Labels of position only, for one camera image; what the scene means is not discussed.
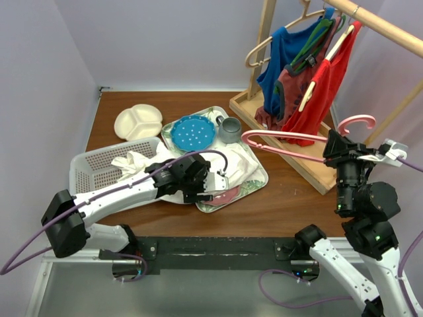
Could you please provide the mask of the cream wooden hanger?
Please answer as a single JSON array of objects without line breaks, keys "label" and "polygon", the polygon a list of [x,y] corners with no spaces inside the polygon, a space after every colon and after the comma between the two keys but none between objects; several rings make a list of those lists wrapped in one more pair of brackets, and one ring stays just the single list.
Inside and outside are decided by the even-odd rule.
[{"label": "cream wooden hanger", "polygon": [[[335,45],[332,47],[332,49],[327,53],[327,55],[325,56],[325,60],[327,61],[331,61],[333,59],[333,57],[336,55],[336,53],[338,52],[338,50],[340,49],[343,41],[345,41],[345,39],[347,38],[347,36],[354,31],[354,25],[351,24],[343,33],[342,35],[339,37],[338,41],[335,43]],[[312,93],[313,93],[313,89],[315,88],[316,82],[315,81],[311,81],[309,86],[307,87],[307,90],[305,91],[303,100],[301,101],[298,111],[302,112],[306,106],[306,103],[310,100],[310,98],[312,97]]]}]

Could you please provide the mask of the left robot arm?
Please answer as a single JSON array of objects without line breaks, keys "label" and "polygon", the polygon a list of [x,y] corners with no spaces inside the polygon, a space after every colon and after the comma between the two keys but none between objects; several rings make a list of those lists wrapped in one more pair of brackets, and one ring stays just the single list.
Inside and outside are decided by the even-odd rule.
[{"label": "left robot arm", "polygon": [[122,259],[137,251],[137,238],[127,225],[114,227],[99,221],[138,203],[151,203],[165,195],[182,193],[185,204],[211,201],[213,193],[229,187],[229,160],[218,152],[224,165],[217,171],[202,151],[186,153],[146,167],[136,175],[93,192],[55,194],[41,224],[57,258],[66,258],[84,248],[115,252]]}]

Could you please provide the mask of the white tank top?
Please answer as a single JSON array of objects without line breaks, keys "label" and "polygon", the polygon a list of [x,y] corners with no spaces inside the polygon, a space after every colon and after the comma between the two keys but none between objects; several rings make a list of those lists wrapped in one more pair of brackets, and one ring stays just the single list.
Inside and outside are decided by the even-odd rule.
[{"label": "white tank top", "polygon": [[[229,190],[237,186],[240,187],[258,168],[258,163],[238,143],[219,145],[215,149],[228,158],[225,175],[229,179]],[[159,143],[156,148],[156,155],[152,158],[147,158],[139,152],[129,151],[125,157],[114,158],[111,165],[121,170],[122,176],[118,179],[121,182],[139,172],[143,172],[146,167],[153,163],[175,159],[178,156],[178,154],[167,149],[164,143]],[[213,197],[220,193],[223,192],[214,192]]]}]

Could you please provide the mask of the red tank top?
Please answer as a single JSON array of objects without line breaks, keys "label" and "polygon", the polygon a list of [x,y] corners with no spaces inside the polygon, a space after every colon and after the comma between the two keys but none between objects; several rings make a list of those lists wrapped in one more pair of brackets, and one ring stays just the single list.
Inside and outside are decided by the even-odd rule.
[{"label": "red tank top", "polygon": [[313,89],[312,97],[306,103],[304,110],[302,112],[295,110],[291,118],[282,126],[282,131],[309,135],[318,134],[321,122],[327,116],[334,97],[342,84],[354,42],[362,28],[362,23],[359,21],[355,21],[352,24],[354,25],[354,31],[343,41],[331,61],[323,59],[311,79],[311,81],[316,82],[316,85]]}]

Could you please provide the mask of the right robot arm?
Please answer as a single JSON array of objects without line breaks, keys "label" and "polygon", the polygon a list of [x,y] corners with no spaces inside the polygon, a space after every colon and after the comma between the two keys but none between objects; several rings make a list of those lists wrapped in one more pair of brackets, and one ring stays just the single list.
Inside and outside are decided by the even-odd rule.
[{"label": "right robot arm", "polygon": [[421,316],[422,306],[404,273],[399,241],[390,219],[400,213],[396,189],[386,182],[368,181],[376,164],[400,167],[408,146],[386,139],[377,149],[355,143],[330,130],[323,151],[324,164],[336,169],[336,209],[347,241],[371,274],[354,269],[316,225],[295,234],[294,250],[313,258],[343,285],[362,316]]}]

